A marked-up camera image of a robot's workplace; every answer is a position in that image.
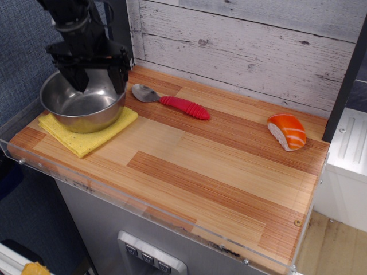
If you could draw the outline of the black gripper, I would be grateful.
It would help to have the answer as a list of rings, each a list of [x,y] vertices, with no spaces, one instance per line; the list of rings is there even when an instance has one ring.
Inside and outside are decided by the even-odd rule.
[[[101,24],[57,24],[63,40],[46,47],[60,73],[84,93],[89,83],[86,69],[107,69],[117,94],[126,91],[133,61],[126,47],[109,39]]]

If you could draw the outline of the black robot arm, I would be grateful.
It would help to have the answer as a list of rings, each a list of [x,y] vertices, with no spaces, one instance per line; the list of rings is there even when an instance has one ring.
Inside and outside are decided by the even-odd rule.
[[[77,91],[89,83],[87,70],[104,69],[117,94],[125,92],[132,59],[127,49],[106,36],[99,11],[93,1],[39,1],[50,13],[54,28],[63,41],[48,45],[46,52],[62,76]]]

